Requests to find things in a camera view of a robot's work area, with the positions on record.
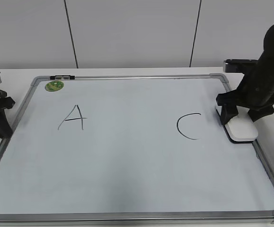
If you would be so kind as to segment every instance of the white wall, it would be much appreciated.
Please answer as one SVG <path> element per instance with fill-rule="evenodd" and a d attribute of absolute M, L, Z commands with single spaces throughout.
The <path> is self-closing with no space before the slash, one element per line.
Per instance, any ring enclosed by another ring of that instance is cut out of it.
<path fill-rule="evenodd" d="M 189 66 L 199 3 L 67 0 L 78 66 Z"/>
<path fill-rule="evenodd" d="M 1 68 L 75 68 L 63 0 L 0 0 Z"/>
<path fill-rule="evenodd" d="M 200 0 L 66 0 L 80 68 L 189 66 Z M 274 0 L 202 0 L 191 66 L 257 59 Z M 64 0 L 0 0 L 0 68 L 75 68 Z"/>
<path fill-rule="evenodd" d="M 202 0 L 191 66 L 258 59 L 273 24 L 274 0 Z"/>

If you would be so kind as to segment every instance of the black marker writing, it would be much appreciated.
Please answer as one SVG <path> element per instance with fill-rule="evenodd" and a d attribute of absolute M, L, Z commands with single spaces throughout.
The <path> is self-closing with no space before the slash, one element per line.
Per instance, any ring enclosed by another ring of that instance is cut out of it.
<path fill-rule="evenodd" d="M 80 118 L 67 119 L 67 118 L 71 115 L 71 113 L 74 111 L 75 108 L 78 109 Z M 73 121 L 73 120 L 79 120 L 79 119 L 81 119 L 81 128 L 82 128 L 82 130 L 83 130 L 83 119 L 87 119 L 87 118 L 86 118 L 86 117 L 82 117 L 81 110 L 80 110 L 79 106 L 78 106 L 78 105 L 75 105 L 74 108 L 71 110 L 71 112 L 70 112 L 70 113 L 66 116 L 66 118 L 60 123 L 60 125 L 58 126 L 58 130 L 60 129 L 61 125 L 62 125 L 64 122 L 66 122 L 66 121 Z"/>
<path fill-rule="evenodd" d="M 180 117 L 180 118 L 177 120 L 177 130 L 178 130 L 178 132 L 179 132 L 182 136 L 184 136 L 185 138 L 188 138 L 188 139 L 190 139 L 190 140 L 198 140 L 198 139 L 193 139 L 193 138 L 190 138 L 190 137 L 184 135 L 184 134 L 180 131 L 180 129 L 179 129 L 179 121 L 180 121 L 182 118 L 184 118 L 184 117 L 187 117 L 187 116 L 190 116 L 190 115 L 194 115 L 194 114 L 201 115 L 200 113 L 189 113 L 189 114 L 183 115 L 182 117 Z"/>

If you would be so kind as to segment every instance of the round sticker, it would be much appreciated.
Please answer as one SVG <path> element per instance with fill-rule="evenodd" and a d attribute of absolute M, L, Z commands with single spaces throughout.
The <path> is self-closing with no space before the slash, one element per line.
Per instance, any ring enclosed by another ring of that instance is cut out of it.
<path fill-rule="evenodd" d="M 59 91 L 64 87 L 64 83 L 59 80 L 54 80 L 46 84 L 45 89 L 47 91 Z"/>

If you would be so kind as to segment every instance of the white table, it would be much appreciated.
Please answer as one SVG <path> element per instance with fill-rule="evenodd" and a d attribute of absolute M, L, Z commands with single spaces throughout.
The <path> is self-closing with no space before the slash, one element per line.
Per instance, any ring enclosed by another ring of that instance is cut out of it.
<path fill-rule="evenodd" d="M 146 68 L 146 69 L 28 69 L 28 70 L 0 70 L 2 84 L 0 89 L 6 90 L 16 104 L 11 110 L 6 110 L 10 123 L 13 122 L 16 112 L 22 102 L 32 79 L 36 76 L 48 75 L 75 75 L 75 76 L 137 76 L 137 75 L 192 75 L 223 73 L 221 67 L 210 68 Z M 224 73 L 232 89 L 241 81 L 242 74 Z M 274 114 L 260 119 L 257 123 L 260 133 L 260 144 L 265 149 L 274 150 Z M 233 224 L 233 226 L 267 226 L 269 224 Z"/>

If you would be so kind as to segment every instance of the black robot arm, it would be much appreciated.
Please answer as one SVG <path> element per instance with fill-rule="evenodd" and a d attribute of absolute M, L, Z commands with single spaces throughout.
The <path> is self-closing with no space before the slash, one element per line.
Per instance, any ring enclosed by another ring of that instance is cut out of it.
<path fill-rule="evenodd" d="M 236 90 L 218 94 L 216 100 L 222 106 L 221 123 L 238 115 L 237 106 L 249 108 L 252 121 L 274 113 L 274 25 L 264 37 L 264 51 L 259 60 L 225 61 L 226 72 L 244 74 Z"/>

